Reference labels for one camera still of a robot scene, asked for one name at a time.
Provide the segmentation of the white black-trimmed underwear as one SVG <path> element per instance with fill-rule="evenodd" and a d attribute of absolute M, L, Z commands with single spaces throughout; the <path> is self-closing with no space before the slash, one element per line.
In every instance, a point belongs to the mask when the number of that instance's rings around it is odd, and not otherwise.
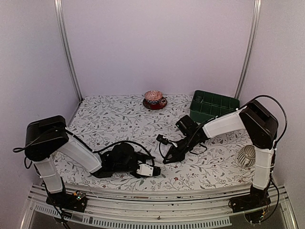
<path fill-rule="evenodd" d="M 159 144 L 159 153 L 162 155 L 162 158 L 164 158 L 167 155 L 167 152 L 169 151 L 171 144 L 164 145 L 162 143 Z"/>

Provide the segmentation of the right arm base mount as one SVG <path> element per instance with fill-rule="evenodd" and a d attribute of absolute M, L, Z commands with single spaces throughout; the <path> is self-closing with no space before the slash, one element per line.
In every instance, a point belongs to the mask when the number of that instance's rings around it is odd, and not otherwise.
<path fill-rule="evenodd" d="M 236 213 L 264 207 L 270 203 L 268 188 L 257 189 L 251 185 L 249 194 L 230 198 L 228 206 L 232 209 L 233 213 Z"/>

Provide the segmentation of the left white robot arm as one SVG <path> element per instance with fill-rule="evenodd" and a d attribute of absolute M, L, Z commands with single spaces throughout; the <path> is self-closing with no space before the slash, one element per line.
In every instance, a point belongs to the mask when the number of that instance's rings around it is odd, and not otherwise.
<path fill-rule="evenodd" d="M 68 129 L 61 115 L 30 123 L 26 130 L 25 146 L 16 147 L 13 152 L 25 153 L 26 159 L 34 164 L 52 199 L 60 207 L 67 207 L 71 197 L 64 191 L 53 154 L 65 154 L 96 178 L 111 177 L 115 172 L 130 172 L 136 178 L 161 173 L 154 157 L 141 144 L 125 140 L 101 150 L 93 150 Z"/>

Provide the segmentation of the green divided organizer tray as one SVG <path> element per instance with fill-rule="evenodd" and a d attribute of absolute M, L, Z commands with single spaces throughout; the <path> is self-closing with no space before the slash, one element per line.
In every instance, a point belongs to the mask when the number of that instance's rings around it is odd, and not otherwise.
<path fill-rule="evenodd" d="M 203 99 L 201 103 L 196 103 L 192 98 L 189 116 L 198 123 L 233 112 L 240 107 L 240 101 L 232 97 L 201 90 L 196 90 L 193 97 L 195 94 L 202 95 Z"/>

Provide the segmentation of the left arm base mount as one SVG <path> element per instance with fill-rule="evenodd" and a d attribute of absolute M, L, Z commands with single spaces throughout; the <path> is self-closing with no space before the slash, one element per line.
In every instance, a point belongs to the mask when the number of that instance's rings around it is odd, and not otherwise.
<path fill-rule="evenodd" d="M 50 193 L 48 190 L 46 192 L 48 195 L 47 204 L 81 213 L 85 212 L 88 201 L 85 193 L 75 191 L 69 194 L 65 189 L 58 193 Z"/>

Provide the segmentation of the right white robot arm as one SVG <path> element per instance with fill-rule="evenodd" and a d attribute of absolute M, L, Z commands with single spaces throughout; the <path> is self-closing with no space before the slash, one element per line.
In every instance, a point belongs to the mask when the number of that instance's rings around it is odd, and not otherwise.
<path fill-rule="evenodd" d="M 285 127 L 282 134 L 277 138 L 278 121 L 262 104 L 256 99 L 260 97 L 266 97 L 275 101 L 282 109 L 285 117 Z M 224 114 L 220 117 L 214 118 L 201 123 L 200 125 L 193 121 L 190 116 L 185 115 L 177 123 L 176 126 L 185 136 L 185 138 L 171 142 L 172 146 L 169 148 L 165 156 L 163 156 L 163 163 L 170 164 L 176 162 L 182 162 L 185 160 L 186 153 L 191 153 L 193 148 L 198 144 L 210 141 L 210 139 L 218 139 L 218 136 L 227 136 L 226 144 L 235 143 L 234 140 L 239 142 L 238 136 L 233 137 L 231 135 L 242 132 L 248 137 L 249 143 L 251 142 L 251 148 L 254 150 L 255 163 L 250 165 L 254 167 L 251 177 L 248 177 L 249 181 L 252 178 L 252 185 L 255 191 L 249 194 L 246 198 L 246 203 L 250 208 L 258 207 L 264 202 L 265 195 L 262 190 L 268 189 L 272 178 L 272 171 L 274 168 L 276 146 L 279 140 L 283 137 L 287 128 L 287 117 L 283 107 L 274 98 L 267 95 L 259 95 L 253 100 L 249 101 L 240 109 L 236 109 L 233 112 Z M 216 176 L 213 183 L 208 178 L 209 175 L 216 175 L 220 170 L 225 170 L 228 159 L 220 158 L 220 153 L 216 155 L 212 153 L 207 154 L 208 159 L 199 159 L 199 162 L 204 162 L 201 166 L 198 164 L 191 164 L 190 167 L 195 167 L 200 173 L 201 177 L 198 181 L 200 186 L 206 187 L 226 187 L 232 186 L 236 183 L 237 178 L 242 180 L 241 172 L 239 174 L 233 173 L 229 169 L 229 176 L 225 176 L 223 179 L 221 176 Z"/>

